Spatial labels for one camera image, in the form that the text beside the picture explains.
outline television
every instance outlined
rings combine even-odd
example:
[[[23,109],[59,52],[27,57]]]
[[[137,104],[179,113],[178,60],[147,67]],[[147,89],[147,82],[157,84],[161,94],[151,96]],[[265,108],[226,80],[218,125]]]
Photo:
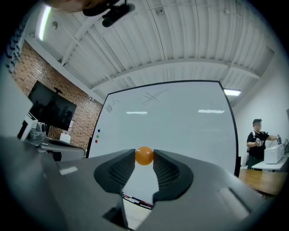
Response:
[[[30,113],[39,122],[68,130],[76,105],[37,81],[28,98],[33,103]]]

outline brick wall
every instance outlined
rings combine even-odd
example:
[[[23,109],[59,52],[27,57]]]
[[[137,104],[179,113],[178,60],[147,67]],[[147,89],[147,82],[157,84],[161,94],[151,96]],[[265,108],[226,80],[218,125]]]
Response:
[[[22,54],[12,77],[27,96],[38,80],[53,91],[57,87],[63,92],[60,94],[62,97],[76,104],[70,143],[87,148],[102,108],[99,102],[90,101],[86,93],[51,67],[27,42],[22,47]],[[59,139],[61,132],[61,129],[51,126],[49,137]]]

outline fluorescent light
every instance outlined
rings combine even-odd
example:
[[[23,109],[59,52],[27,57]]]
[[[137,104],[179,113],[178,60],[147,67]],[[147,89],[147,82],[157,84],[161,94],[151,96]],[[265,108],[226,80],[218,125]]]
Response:
[[[127,114],[147,114],[147,111],[127,111]]]
[[[224,89],[227,96],[238,96],[241,94],[239,90]]]
[[[43,13],[43,16],[42,16],[42,20],[41,20],[41,24],[40,24],[40,30],[39,30],[39,38],[41,39],[41,41],[43,40],[45,25],[46,25],[50,10],[51,10],[51,7],[46,6],[44,13]]]
[[[202,110],[202,109],[200,109],[198,112],[199,113],[217,113],[217,114],[221,114],[221,113],[224,113],[225,111],[221,111],[221,110]]]

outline ceiling beam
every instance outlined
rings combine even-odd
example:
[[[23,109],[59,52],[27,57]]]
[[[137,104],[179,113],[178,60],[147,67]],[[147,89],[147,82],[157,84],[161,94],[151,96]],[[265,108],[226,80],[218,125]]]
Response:
[[[57,70],[61,75],[71,81],[75,86],[80,88],[86,94],[88,94],[93,99],[97,100],[101,104],[104,103],[104,99],[89,89],[85,84],[83,84],[79,79],[72,75],[68,70],[66,70],[42,45],[35,39],[30,37],[28,34],[25,36],[25,40],[28,44],[49,63],[55,70]]]
[[[97,61],[95,61],[95,59],[90,55],[90,53],[83,48],[83,46],[79,43],[79,41],[77,41],[76,38],[75,38],[73,35],[71,35],[65,27],[62,27],[62,28],[67,32],[67,34],[72,38],[72,40],[73,40],[74,42],[76,42],[76,44],[77,44],[77,45],[82,49],[82,51],[90,58],[90,60],[91,60],[92,62],[94,62],[94,63],[96,64],[96,66],[105,74],[105,76],[106,76],[110,81],[112,81],[111,77],[109,77],[109,75],[102,69],[102,67],[97,63]]]
[[[78,31],[76,32],[76,34],[74,35],[74,38],[79,41],[85,34],[86,32],[93,26],[93,24],[99,20],[104,14],[107,13],[108,10],[106,10],[105,12],[93,16],[93,17],[88,17],[87,20],[80,26],[80,28],[78,29]],[[75,41],[71,41],[68,48],[65,51],[65,54],[63,56],[61,65],[63,66],[69,59],[69,56],[71,55],[72,51],[74,50],[74,48],[76,47],[77,43]]]
[[[214,66],[216,68],[224,68],[224,69],[228,68],[228,63],[224,61],[220,61],[220,60],[200,59],[200,58],[173,59],[173,60],[158,61],[158,62],[138,66],[138,67],[123,71],[119,74],[116,74],[115,76],[112,76],[111,79],[112,81],[115,81],[115,80],[126,78],[128,76],[158,70],[160,68],[171,68],[171,67],[185,66],[185,65],[209,65],[210,67]],[[260,76],[258,76],[254,71],[247,69],[245,67],[239,66],[239,65],[232,65],[231,69],[241,72],[244,75],[250,76],[255,79],[260,78]],[[93,88],[91,88],[91,90],[94,91],[98,89],[100,85],[108,81],[109,79],[105,79],[97,83],[96,85],[94,85]]]

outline orange ball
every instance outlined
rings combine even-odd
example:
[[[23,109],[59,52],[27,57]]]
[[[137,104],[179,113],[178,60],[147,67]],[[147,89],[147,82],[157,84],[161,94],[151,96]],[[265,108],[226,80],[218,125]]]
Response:
[[[154,159],[154,153],[149,147],[140,147],[135,152],[135,160],[140,165],[148,165]]]

